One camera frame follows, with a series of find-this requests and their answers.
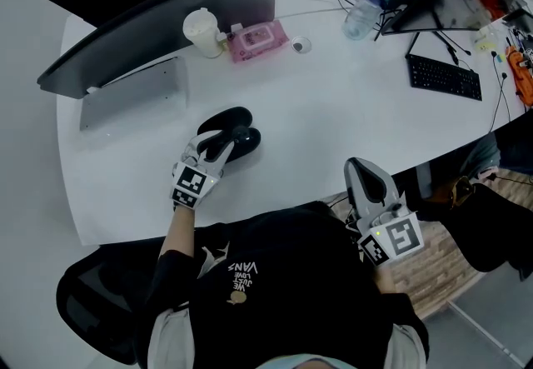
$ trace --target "white cup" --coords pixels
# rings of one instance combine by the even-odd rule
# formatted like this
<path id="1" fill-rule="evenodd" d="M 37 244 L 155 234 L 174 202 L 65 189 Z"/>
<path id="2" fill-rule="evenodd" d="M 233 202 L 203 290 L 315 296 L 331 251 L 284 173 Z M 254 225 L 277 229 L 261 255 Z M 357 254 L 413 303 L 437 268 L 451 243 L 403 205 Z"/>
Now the white cup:
<path id="1" fill-rule="evenodd" d="M 217 24 L 217 18 L 204 7 L 189 13 L 183 21 L 183 34 L 204 57 L 214 58 L 222 53 L 217 41 L 220 32 Z"/>

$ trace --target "white table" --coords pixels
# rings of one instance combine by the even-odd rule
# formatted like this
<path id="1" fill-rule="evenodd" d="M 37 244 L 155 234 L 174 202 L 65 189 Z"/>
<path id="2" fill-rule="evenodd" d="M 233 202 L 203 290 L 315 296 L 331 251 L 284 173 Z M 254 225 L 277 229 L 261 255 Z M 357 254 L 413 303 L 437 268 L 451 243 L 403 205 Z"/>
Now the white table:
<path id="1" fill-rule="evenodd" d="M 172 216 L 172 164 L 200 123 L 228 107 L 242 105 L 252 111 L 262 144 L 227 165 L 225 177 L 197 212 L 198 226 L 233 222 L 344 191 L 348 157 L 369 159 L 394 174 L 488 133 L 500 91 L 490 55 L 458 52 L 480 74 L 482 102 L 414 89 L 404 59 L 411 35 L 353 42 L 341 32 L 346 14 L 339 9 L 297 15 L 333 9 L 335 4 L 276 0 L 287 36 L 311 40 L 313 49 L 305 55 L 287 45 L 235 65 L 227 54 L 208 60 L 194 47 L 175 52 L 173 56 L 187 65 L 190 95 L 187 110 L 170 121 L 167 117 L 160 124 L 136 125 L 119 138 L 96 139 L 80 131 L 82 102 L 58 97 L 62 171 L 82 243 L 164 235 Z M 70 17 L 62 53 L 91 30 Z M 449 35 L 472 50 L 468 32 Z M 421 34 L 413 53 L 450 62 L 431 33 Z M 506 63 L 498 68 L 511 77 Z M 523 113 L 514 89 L 507 79 L 512 118 Z M 495 129 L 507 122 L 502 104 Z"/>

